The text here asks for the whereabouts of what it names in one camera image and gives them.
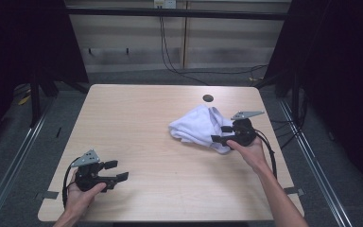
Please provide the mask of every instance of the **human hand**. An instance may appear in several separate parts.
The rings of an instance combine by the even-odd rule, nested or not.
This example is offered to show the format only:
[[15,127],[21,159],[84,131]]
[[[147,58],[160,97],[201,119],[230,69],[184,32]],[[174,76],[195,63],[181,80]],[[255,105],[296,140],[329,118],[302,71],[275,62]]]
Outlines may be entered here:
[[73,226],[86,213],[95,196],[106,187],[105,183],[99,183],[90,190],[83,192],[74,183],[76,172],[75,170],[71,183],[67,188],[68,197],[64,212],[54,226]]
[[233,140],[228,140],[226,143],[229,147],[237,150],[241,156],[243,156],[244,161],[246,161],[256,173],[258,173],[260,168],[268,167],[264,149],[262,148],[262,141],[259,137],[256,137],[247,147],[242,147]]

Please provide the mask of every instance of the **person's right hand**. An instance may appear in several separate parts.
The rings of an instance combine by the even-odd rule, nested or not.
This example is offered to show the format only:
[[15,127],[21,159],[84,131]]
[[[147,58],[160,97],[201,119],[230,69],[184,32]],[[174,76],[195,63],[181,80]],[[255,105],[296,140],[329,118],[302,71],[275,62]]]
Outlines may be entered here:
[[241,156],[243,156],[246,163],[250,165],[256,173],[258,173],[261,167],[268,166],[264,150],[262,148],[262,141],[259,137],[256,137],[247,147],[242,147],[233,140],[228,140],[226,143],[229,147],[237,150]]

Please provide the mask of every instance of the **table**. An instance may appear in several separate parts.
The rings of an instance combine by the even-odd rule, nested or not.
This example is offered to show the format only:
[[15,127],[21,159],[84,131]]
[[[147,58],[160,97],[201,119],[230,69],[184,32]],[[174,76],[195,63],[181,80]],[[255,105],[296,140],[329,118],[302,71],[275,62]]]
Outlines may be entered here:
[[[204,95],[214,97],[205,102]],[[274,149],[278,179],[291,187],[290,174],[255,88],[175,85],[103,85],[91,87],[49,186],[41,221],[55,221],[63,211],[61,187],[66,168],[90,148],[117,168],[100,176],[128,171],[129,179],[100,193],[83,218],[88,221],[246,221],[272,219],[258,177],[240,154],[184,144],[168,124],[200,104],[217,107],[225,117],[238,111],[265,111],[251,118]],[[303,213],[297,194],[290,195]]]

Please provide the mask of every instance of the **gray carpet floor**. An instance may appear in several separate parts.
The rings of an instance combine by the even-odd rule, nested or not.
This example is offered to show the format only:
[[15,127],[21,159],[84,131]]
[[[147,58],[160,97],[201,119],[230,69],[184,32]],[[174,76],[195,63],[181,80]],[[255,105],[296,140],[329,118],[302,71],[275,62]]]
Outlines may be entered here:
[[[189,74],[209,85],[218,86],[250,86],[250,74],[221,75],[204,73]],[[230,72],[231,69],[218,70]],[[202,82],[189,79],[167,70],[151,70],[140,72],[107,73],[89,75],[90,86],[97,83],[123,84],[180,84],[203,85]],[[15,178],[2,208],[0,209],[0,226],[51,226],[52,223],[42,223],[37,214],[42,204],[36,200],[39,192],[47,190],[61,154],[66,146],[70,133],[75,125],[78,113],[86,95],[71,87],[58,83],[59,95],[54,98],[44,125],[26,157],[19,174]],[[271,120],[285,120],[280,98],[274,95],[274,87],[267,86],[260,90]],[[42,106],[49,98],[42,96]],[[31,120],[31,103],[19,106],[21,96],[16,96],[13,104],[5,115],[0,126],[0,180],[22,145],[28,132]],[[292,132],[285,123],[272,123],[283,145]],[[310,103],[305,123],[302,128],[312,149],[316,153],[326,176],[336,190],[353,226],[363,226],[363,176],[347,159],[344,149],[330,139],[327,126],[322,123]],[[300,197],[305,212],[305,218],[310,226],[338,226],[326,199],[324,198],[314,175],[306,162],[298,143],[293,139],[282,150],[291,177],[296,186],[305,192]],[[112,226],[111,223],[80,223],[79,226]],[[274,226],[272,221],[250,221],[248,223],[117,223],[113,226]]]

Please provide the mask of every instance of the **white cloth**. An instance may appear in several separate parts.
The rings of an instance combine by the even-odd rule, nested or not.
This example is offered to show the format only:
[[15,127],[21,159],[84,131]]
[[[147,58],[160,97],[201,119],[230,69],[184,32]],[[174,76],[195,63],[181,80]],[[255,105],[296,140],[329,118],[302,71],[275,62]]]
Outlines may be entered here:
[[231,125],[232,121],[224,118],[217,108],[199,105],[182,118],[170,123],[169,129],[170,134],[181,139],[182,142],[203,145],[223,154],[230,151],[230,148],[223,147],[220,143],[214,143],[211,135],[232,135],[229,132],[222,132],[220,128]]

